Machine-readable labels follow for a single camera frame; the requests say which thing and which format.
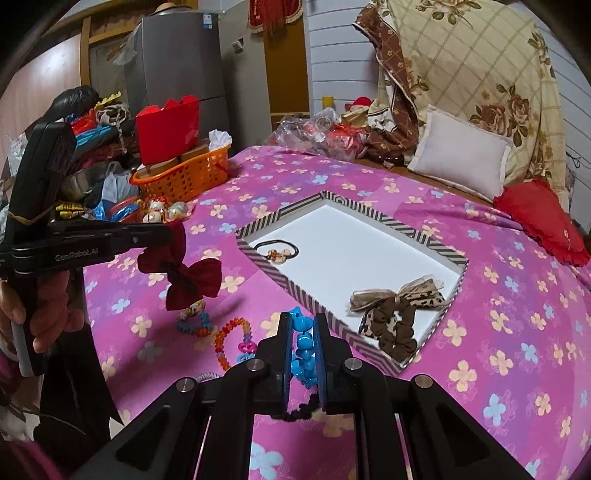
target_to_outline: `bed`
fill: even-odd
[[[322,190],[364,202],[470,259],[460,293],[401,377],[431,375],[535,478],[569,477],[591,432],[591,268],[557,263],[491,207],[379,168],[278,147],[252,147],[233,162],[240,175],[201,195],[184,224],[186,261],[222,262],[222,290],[206,307],[216,330],[241,317],[258,342],[275,333],[279,312],[296,306],[238,250],[237,228]],[[139,273],[138,253],[85,269],[99,359],[124,422],[179,377],[223,374],[213,336],[177,330],[177,314],[164,308],[167,280]],[[241,341],[242,332],[225,339],[230,364]],[[308,395],[294,382],[290,409]],[[253,442],[252,479],[355,478],[351,417],[259,416]]]

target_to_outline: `white tissue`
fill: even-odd
[[[228,132],[212,130],[209,132],[209,151],[219,150],[220,148],[231,145],[232,137]]]

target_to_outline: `red cushion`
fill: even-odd
[[[546,182],[533,180],[506,187],[494,199],[494,205],[511,215],[527,235],[561,263],[582,267],[589,261],[583,237]]]

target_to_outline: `blue plastic bead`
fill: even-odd
[[[288,312],[291,315],[291,323],[296,332],[307,332],[314,325],[314,320],[302,314],[299,307]]]
[[[308,348],[306,350],[302,350],[301,348],[298,348],[295,352],[296,352],[295,354],[299,358],[303,358],[304,360],[309,360],[312,357],[312,355],[314,355],[314,350],[312,348]]]
[[[314,367],[316,366],[316,358],[312,357],[308,360],[300,360],[300,367],[302,368],[302,370],[314,370]]]
[[[308,389],[312,388],[314,385],[318,384],[318,378],[317,377],[312,377],[312,378],[306,378],[306,381],[304,383],[304,386]]]
[[[311,333],[300,333],[297,336],[296,345],[299,349],[308,350],[314,346],[314,340],[312,340]]]
[[[303,375],[303,370],[301,369],[298,360],[294,360],[291,363],[291,373],[293,373],[296,377],[300,377],[301,375]]]

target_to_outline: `black metal frame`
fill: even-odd
[[[72,480],[248,479],[254,415],[287,406],[292,336],[283,313],[254,359],[216,380],[178,380]],[[398,380],[353,358],[324,314],[314,318],[314,343],[323,410],[355,415],[359,480],[407,478],[403,442],[417,480],[531,479],[431,377]]]

